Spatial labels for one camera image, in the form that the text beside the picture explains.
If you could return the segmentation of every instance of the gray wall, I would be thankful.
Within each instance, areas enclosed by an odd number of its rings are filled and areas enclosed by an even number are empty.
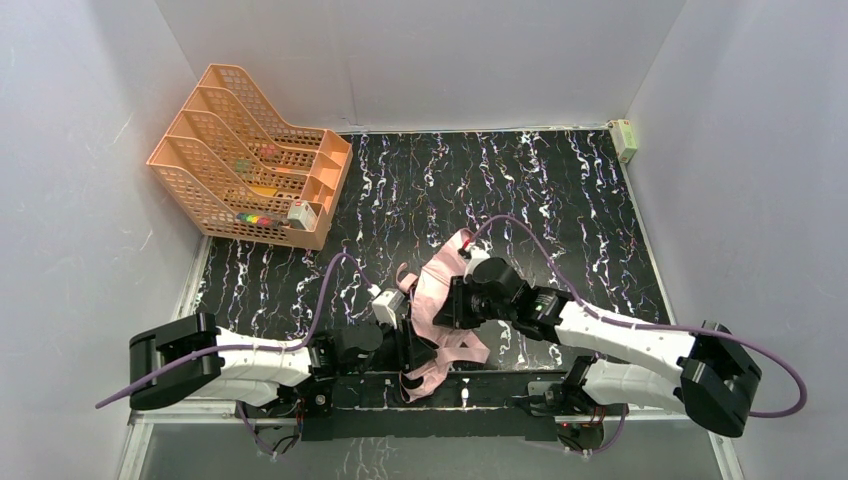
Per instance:
[[[0,477],[114,478],[94,403],[199,239],[144,166],[195,82],[152,0],[0,2]]]
[[[758,340],[810,402],[751,420],[746,478],[845,478],[848,3],[690,1],[629,118],[628,168],[680,323]],[[756,407],[795,401],[766,361]]]
[[[156,0],[195,74],[245,67],[289,121],[338,130],[605,122],[684,0]]]

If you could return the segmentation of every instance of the small box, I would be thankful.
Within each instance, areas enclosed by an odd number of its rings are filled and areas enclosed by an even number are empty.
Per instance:
[[[618,161],[621,163],[629,162],[639,148],[636,143],[636,136],[633,135],[633,126],[630,124],[630,120],[613,120],[611,133],[612,144],[615,146]]]
[[[315,215],[312,207],[302,200],[298,200],[292,204],[286,218],[292,228],[299,230],[315,230],[315,225],[318,223],[318,215]]]

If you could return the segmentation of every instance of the pink fabric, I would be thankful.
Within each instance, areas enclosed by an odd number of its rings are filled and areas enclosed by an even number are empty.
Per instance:
[[[410,380],[423,378],[423,383],[414,389],[404,389],[410,402],[433,393],[447,377],[448,370],[457,360],[485,363],[489,349],[471,330],[454,330],[433,325],[433,318],[445,304],[450,290],[450,279],[465,273],[465,261],[457,250],[471,237],[471,232],[462,229],[447,241],[436,255],[421,269],[417,278],[415,297],[412,301],[412,326],[419,337],[426,338],[439,346],[436,359],[420,368],[404,374]],[[401,265],[398,275],[406,268]],[[398,287],[408,291],[415,279],[407,281],[407,274]]]

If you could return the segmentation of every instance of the white arm segment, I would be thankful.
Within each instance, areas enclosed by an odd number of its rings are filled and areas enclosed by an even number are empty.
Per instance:
[[[613,320],[647,323],[593,305],[589,308]],[[672,389],[680,386],[683,369],[677,365],[677,359],[689,356],[695,343],[694,337],[682,332],[634,330],[610,325],[590,317],[577,302],[568,302],[559,316],[562,322],[555,329],[562,345],[605,353],[659,374],[672,385]]]
[[[686,413],[683,402],[672,393],[675,385],[657,373],[638,365],[598,360],[586,372],[583,391],[600,405],[630,403]]]
[[[218,331],[218,345],[290,347],[300,343],[300,340],[280,342],[238,335],[224,329]],[[285,353],[230,350],[218,355],[224,359],[221,376],[197,390],[192,397],[239,400],[258,407],[276,399],[280,385],[293,387],[311,376],[309,367],[312,362],[308,348]]]

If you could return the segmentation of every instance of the orange plastic basket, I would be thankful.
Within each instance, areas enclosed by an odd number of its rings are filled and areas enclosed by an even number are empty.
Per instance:
[[[218,78],[242,93],[204,85]],[[266,112],[262,122],[253,111]],[[211,65],[147,164],[207,235],[320,250],[351,155],[334,132],[283,121],[241,68]],[[282,225],[294,202],[309,204],[314,228]],[[276,226],[243,221],[249,215]]]

